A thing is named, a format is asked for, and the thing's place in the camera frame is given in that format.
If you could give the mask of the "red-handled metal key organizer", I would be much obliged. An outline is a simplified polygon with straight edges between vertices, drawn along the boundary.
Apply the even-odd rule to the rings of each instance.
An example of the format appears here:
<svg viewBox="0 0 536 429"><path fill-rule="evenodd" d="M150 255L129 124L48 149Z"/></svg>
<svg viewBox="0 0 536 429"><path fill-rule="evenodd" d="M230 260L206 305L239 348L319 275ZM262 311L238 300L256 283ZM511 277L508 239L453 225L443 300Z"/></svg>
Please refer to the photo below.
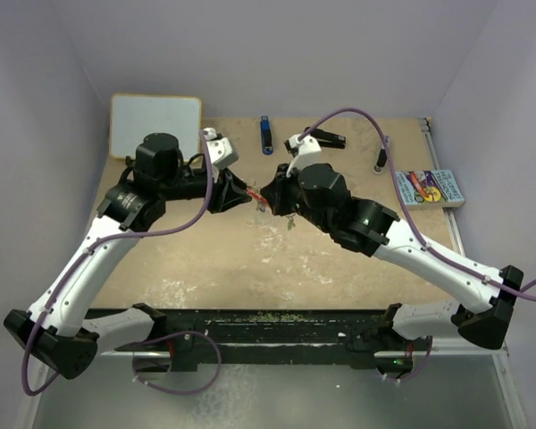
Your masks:
<svg viewBox="0 0 536 429"><path fill-rule="evenodd" d="M256 210L265 213L268 208L268 203L261 195L260 189L256 186L254 181L247 185L247 194L256 202Z"/></svg>

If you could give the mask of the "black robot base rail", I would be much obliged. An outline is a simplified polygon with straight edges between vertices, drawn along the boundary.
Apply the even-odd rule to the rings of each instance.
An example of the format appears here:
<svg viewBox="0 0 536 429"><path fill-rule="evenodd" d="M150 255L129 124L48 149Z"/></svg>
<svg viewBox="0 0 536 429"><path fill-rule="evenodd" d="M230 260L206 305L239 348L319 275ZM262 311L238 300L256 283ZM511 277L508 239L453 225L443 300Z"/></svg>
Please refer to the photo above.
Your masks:
<svg viewBox="0 0 536 429"><path fill-rule="evenodd" d="M138 357L164 353L175 371L199 364L349 366L407 373L427 340L406 340L385 310L165 309L160 336L175 339L122 346Z"/></svg>

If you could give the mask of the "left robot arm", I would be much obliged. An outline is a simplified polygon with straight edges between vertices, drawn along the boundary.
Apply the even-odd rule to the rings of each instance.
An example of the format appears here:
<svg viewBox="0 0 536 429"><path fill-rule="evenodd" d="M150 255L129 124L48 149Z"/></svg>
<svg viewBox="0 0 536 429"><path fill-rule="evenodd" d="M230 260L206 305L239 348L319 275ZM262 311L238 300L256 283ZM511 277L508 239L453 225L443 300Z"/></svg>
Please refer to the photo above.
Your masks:
<svg viewBox="0 0 536 429"><path fill-rule="evenodd" d="M199 215L251 201L267 205L230 171L239 156L227 138L205 129L201 143L202 165L193 169L175 136L156 132L143 138L58 278L27 310L6 316L4 327L23 347L24 365L36 358L70 380L106 351L136 343L146 350L163 346L167 317L146 304L97 319L87 313L123 258L141 239L156 235L151 227L164 216L167 202L201 198Z"/></svg>

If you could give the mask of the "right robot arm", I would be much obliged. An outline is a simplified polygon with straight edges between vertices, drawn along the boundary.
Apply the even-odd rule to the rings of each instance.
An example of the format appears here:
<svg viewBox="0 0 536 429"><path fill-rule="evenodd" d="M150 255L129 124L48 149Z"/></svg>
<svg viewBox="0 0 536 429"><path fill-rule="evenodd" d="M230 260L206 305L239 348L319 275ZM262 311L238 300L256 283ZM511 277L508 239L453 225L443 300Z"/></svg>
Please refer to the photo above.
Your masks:
<svg viewBox="0 0 536 429"><path fill-rule="evenodd" d="M390 306L379 330L386 348L428 336L460 337L484 349L503 346L523 279L519 269L489 267L419 238L395 211L353 196L329 164L287 169L279 165L261 190L274 215L299 215L342 248L404 268L449 295L430 304Z"/></svg>

